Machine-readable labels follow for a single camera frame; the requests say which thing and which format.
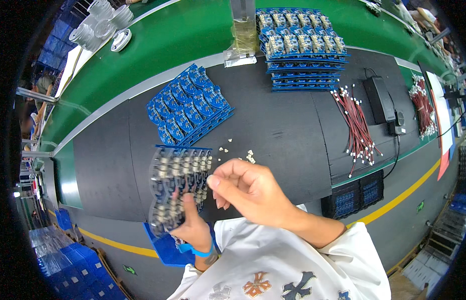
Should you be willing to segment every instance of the white paper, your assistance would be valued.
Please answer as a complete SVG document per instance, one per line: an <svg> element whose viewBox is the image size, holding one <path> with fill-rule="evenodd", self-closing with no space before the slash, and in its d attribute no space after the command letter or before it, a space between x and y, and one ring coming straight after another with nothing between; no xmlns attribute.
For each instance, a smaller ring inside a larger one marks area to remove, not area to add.
<svg viewBox="0 0 466 300"><path fill-rule="evenodd" d="M435 96L435 104L436 110L438 115L438 123L439 128L438 131L441 134L446 132L451 126L452 123L450 122L450 111L448 110L448 106L446 104L446 100L443 97L443 89L441 88L441 84L438 81L438 78L433 73L427 72L428 80L431 84L431 89L433 90L433 94ZM453 145L453 138L451 132L443 135L441 137L441 155L450 150L450 147Z"/></svg>

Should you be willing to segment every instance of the white shirt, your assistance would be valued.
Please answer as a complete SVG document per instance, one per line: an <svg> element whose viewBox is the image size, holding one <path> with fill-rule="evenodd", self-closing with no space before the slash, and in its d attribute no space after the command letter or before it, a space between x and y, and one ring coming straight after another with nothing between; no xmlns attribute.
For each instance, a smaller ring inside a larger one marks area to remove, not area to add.
<svg viewBox="0 0 466 300"><path fill-rule="evenodd" d="M390 285L364 223L322 249L294 233L245 218L218 221L221 257L204 273L185 267L170 300L391 299Z"/></svg>

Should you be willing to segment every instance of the wire harness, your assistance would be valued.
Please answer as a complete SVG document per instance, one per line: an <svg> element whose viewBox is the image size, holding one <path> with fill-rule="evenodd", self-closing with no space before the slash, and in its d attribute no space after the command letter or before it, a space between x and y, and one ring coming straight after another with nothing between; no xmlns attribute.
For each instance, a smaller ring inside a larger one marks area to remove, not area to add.
<svg viewBox="0 0 466 300"><path fill-rule="evenodd" d="M352 177L357 161L360 161L362 164L368 163L371 166L375 164L375 153L383 156L383 153L375 147L375 143L371 139L367 121L361 109L362 101L358 101L354 97L354 87L355 85L352 86L351 96L348 93L348 86L346 85L345 88L340 87L340 93L336 90L330 91L346 124L350 128L348 147L345 151L353 157L353 166L348 175L349 178Z"/></svg>
<svg viewBox="0 0 466 300"><path fill-rule="evenodd" d="M418 119L418 127L420 130L420 138L434 134L437 131L437 125L433 121L435 111L430 104L425 89L425 78L413 74L413 82L415 83L410 89L410 98L415 104L415 116Z"/></svg>

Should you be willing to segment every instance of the hand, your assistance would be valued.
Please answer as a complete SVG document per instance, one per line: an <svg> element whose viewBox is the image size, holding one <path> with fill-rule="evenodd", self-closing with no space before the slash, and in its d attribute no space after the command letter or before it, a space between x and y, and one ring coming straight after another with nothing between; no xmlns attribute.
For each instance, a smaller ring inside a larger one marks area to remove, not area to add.
<svg viewBox="0 0 466 300"><path fill-rule="evenodd" d="M212 243L209 226L206 224L205 220L198 215L193 194L184 194L182 201L185 222L170 233L191 244L195 250L208 253Z"/></svg>
<svg viewBox="0 0 466 300"><path fill-rule="evenodd" d="M207 179L217 207L229 203L249 221L278 228L290 222L298 208L278 185L268 167L231 159L220 165Z"/></svg>
<svg viewBox="0 0 466 300"><path fill-rule="evenodd" d="M38 112L35 118L35 123L38 124L42 117L43 117L43 114Z"/></svg>

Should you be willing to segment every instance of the black anti-static mat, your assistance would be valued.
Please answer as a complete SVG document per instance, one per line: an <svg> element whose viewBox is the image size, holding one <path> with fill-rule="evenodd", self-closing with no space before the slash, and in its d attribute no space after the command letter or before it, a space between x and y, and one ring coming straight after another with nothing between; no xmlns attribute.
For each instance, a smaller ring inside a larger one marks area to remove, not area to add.
<svg viewBox="0 0 466 300"><path fill-rule="evenodd" d="M265 72L262 57L254 65L226 69L218 65L206 70L213 83L221 87L225 99L235 107L235 114L194 146L213 148L212 170L228 159L246 160L251 149L256 162L272 170L294 204L331 195L326 149L311 94L271 93L271 77ZM145 105L162 87L131 99L129 107L134 172L145 213L152 200L147 171L154 145L160 144L157 128L146 115ZM220 152L219 147L229 152ZM217 210L210 198L202 215L206 220L240 217L234 207Z"/></svg>
<svg viewBox="0 0 466 300"><path fill-rule="evenodd" d="M146 221L136 188L128 126L128 102L123 102L73 139L76 181L86 214Z"/></svg>
<svg viewBox="0 0 466 300"><path fill-rule="evenodd" d="M413 119L415 108L408 95L409 87L406 86L394 57L357 49L348 49L348 53L351 54L348 57L350 63L346 64L345 70L341 72L340 83L343 87L347 85L350 91L352 84L355 84L354 96L357 100L362 100L362 109L365 113L372 140L383 153L383 156L375 155L375 165L381 165L396 158L397 141L396 138L389 135L386 123L375 124L362 83L366 79L364 68L372 68L377 75L383 77L392 96L395 109L403 111L407 134L400 137L400 153L405 153L419 145L418 124ZM367 76L371 75L374 75L373 72L370 69L367 70ZM345 153L346 147L348 147L348 125L329 92L312 93L312 96L315 100L325 137L332 184L337 184L348 179L348 174L353 165L352 157ZM362 165L361 160L357 160L353 176L361 175L370 169L372 169L370 165Z"/></svg>

